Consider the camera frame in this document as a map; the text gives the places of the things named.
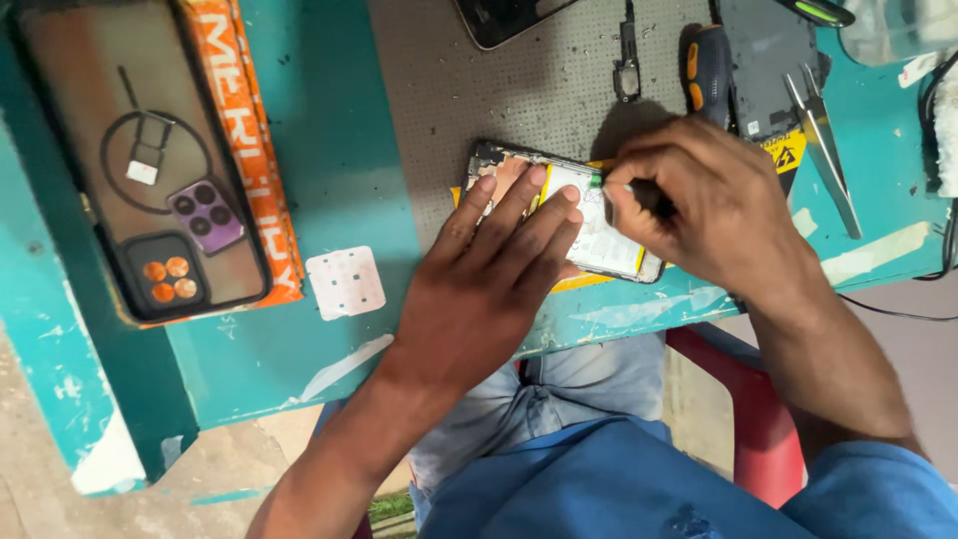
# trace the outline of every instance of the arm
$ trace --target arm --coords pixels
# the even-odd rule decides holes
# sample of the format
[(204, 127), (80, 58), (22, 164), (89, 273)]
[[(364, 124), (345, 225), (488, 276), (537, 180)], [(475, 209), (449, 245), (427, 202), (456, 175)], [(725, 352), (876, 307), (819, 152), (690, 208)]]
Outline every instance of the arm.
[[(767, 153), (688, 117), (633, 139), (620, 157), (605, 183), (615, 226), (742, 298), (806, 460), (858, 439), (921, 453), (894, 369), (792, 225)], [(655, 181), (677, 214), (643, 209), (627, 188), (635, 178)]]
[(476, 183), (413, 275), (396, 340), (263, 502), (247, 537), (352, 537), (376, 489), (467, 391), (506, 363), (564, 276), (582, 225), (560, 191), (516, 228), (545, 183), (533, 167), (476, 223), (495, 178)]

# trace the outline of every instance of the disassembled smartphone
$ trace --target disassembled smartphone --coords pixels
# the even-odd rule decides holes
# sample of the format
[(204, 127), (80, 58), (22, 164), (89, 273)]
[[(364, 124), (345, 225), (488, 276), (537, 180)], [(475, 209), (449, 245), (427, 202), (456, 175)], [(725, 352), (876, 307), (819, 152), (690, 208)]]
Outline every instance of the disassembled smartphone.
[(455, 0), (469, 35), (490, 51), (579, 0)]
[(114, 282), (147, 323), (257, 301), (272, 280), (177, 9), (25, 0), (16, 17)]
[(545, 166), (548, 176), (526, 217), (562, 187), (573, 185), (579, 189), (578, 207), (584, 219), (579, 237), (569, 249), (567, 257), (571, 262), (583, 271), (637, 283), (654, 283), (662, 276), (665, 261), (626, 238), (608, 223), (602, 192), (605, 172), (600, 167), (591, 166), (601, 163), (583, 164), (541, 152), (480, 141), (469, 156), (466, 181), (460, 196), (464, 198), (480, 177), (495, 176), (495, 192), (483, 214), (488, 215), (519, 176), (532, 165)]

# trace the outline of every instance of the right hand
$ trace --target right hand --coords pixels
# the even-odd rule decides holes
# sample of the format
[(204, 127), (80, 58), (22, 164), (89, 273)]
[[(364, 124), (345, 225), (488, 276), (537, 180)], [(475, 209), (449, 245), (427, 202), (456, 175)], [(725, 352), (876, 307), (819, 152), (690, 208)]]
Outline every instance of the right hand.
[[(663, 220), (643, 208), (626, 189), (635, 178), (657, 183), (677, 213)], [(604, 191), (619, 232), (746, 303), (774, 306), (825, 279), (771, 156), (695, 116), (625, 143)]]

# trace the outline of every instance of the blue shirt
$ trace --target blue shirt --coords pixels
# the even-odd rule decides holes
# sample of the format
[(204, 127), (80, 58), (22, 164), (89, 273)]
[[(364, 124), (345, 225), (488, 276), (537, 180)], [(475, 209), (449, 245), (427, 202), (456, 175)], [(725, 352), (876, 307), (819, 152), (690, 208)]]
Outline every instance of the blue shirt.
[(819, 455), (781, 510), (609, 417), (472, 462), (430, 496), (420, 537), (958, 538), (958, 497), (923, 458), (881, 442)]

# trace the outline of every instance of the green tool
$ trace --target green tool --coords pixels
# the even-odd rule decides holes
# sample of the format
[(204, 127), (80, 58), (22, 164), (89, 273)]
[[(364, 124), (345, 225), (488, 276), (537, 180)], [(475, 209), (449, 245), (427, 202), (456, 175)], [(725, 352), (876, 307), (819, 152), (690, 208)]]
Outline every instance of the green tool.
[(855, 22), (852, 12), (829, 0), (776, 0), (818, 26), (843, 28)]

